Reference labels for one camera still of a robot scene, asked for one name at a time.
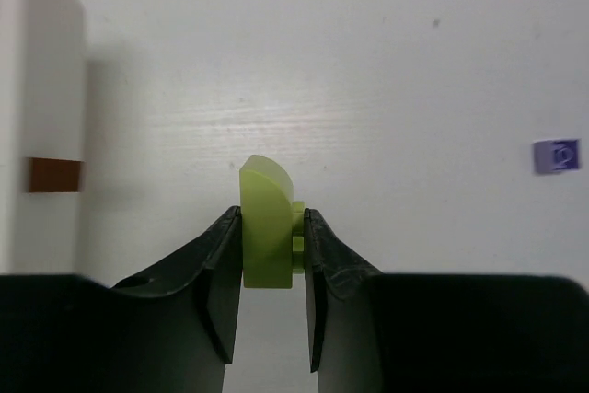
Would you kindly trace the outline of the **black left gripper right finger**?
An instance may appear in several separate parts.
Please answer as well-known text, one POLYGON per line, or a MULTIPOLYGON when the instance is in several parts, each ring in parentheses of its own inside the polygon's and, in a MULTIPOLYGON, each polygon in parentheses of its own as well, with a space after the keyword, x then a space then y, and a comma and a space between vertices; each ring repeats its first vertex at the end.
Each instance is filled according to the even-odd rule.
POLYGON ((305 265, 322 392, 588 388, 588 294, 571 279, 381 272, 313 209, 305 265))

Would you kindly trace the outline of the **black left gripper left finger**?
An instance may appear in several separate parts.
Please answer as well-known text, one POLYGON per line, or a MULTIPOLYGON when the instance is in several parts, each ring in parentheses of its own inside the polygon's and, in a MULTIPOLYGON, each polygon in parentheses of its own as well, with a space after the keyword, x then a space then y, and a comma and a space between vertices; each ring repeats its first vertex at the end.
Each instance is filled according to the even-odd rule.
POLYGON ((219 392, 232 362, 241 219, 109 287, 77 274, 1 279, 5 392, 219 392))

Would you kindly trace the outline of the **yellow-green lego wedge brick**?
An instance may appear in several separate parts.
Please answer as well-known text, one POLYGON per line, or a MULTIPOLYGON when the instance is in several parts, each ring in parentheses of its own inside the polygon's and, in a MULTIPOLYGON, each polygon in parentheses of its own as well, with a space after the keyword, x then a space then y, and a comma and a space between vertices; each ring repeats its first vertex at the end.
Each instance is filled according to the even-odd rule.
POLYGON ((239 170, 243 282, 247 288, 290 289, 304 269, 305 204, 275 161, 251 156, 239 170))

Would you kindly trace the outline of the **purple upside-down lego brick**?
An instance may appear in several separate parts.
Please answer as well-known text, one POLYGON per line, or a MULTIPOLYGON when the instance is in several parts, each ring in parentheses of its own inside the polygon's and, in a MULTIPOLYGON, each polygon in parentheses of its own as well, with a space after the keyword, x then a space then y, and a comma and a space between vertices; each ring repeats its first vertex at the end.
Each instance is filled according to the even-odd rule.
POLYGON ((559 174, 581 168, 579 139, 541 140, 532 144, 534 171, 538 175, 559 174))

